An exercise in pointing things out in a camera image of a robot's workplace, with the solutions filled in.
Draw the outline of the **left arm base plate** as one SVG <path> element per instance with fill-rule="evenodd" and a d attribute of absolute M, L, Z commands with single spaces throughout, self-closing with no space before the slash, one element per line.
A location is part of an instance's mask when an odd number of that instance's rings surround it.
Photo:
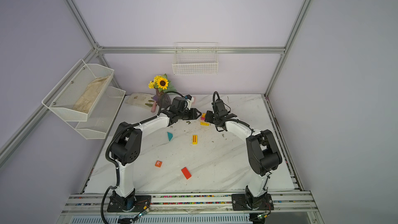
<path fill-rule="evenodd" d="M 108 213 L 140 213 L 146 208 L 150 208 L 150 195 L 134 196 L 128 200 L 117 200 L 110 196 L 110 202 L 107 207 Z"/>

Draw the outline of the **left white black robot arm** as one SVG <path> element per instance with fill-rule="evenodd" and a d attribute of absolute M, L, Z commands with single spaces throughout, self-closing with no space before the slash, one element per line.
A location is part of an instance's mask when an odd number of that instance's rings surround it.
<path fill-rule="evenodd" d="M 135 186 L 129 169 L 141 152 L 142 139 L 151 133 L 166 128 L 178 120 L 196 120 L 202 113 L 192 107 L 191 95 L 173 98 L 171 105 L 158 114 L 138 123 L 122 122 L 118 125 L 112 141 L 108 145 L 105 158 L 116 168 L 116 185 L 110 186 L 110 202 L 124 212 L 131 211 L 136 205 Z"/>

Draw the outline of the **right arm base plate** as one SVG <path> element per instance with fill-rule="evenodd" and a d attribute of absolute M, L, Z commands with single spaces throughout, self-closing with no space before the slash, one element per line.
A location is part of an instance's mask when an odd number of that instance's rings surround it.
<path fill-rule="evenodd" d="M 250 194 L 233 194 L 231 198 L 234 211 L 274 210 L 272 196 L 268 193 L 259 197 L 253 197 Z"/>

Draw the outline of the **yellow red striped block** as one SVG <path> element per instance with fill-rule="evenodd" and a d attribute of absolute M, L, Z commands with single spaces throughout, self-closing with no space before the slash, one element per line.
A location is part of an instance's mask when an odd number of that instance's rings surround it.
<path fill-rule="evenodd" d="M 193 144 L 193 145 L 197 145 L 197 144 L 198 144 L 198 136 L 197 136 L 197 135 L 193 135 L 193 137 L 192 137 L 192 144 Z"/>

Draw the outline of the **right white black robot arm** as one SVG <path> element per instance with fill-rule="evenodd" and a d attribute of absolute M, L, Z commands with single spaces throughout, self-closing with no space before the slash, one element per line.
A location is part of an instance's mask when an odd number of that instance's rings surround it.
<path fill-rule="evenodd" d="M 254 172 L 243 195 L 233 195 L 235 209 L 268 210 L 274 209 L 268 193 L 268 183 L 272 172 L 282 164 L 283 158 L 272 131 L 252 128 L 248 123 L 226 109 L 219 97 L 212 100 L 212 111 L 207 111 L 205 121 L 215 125 L 218 132 L 227 131 L 246 143 L 248 162 Z"/>

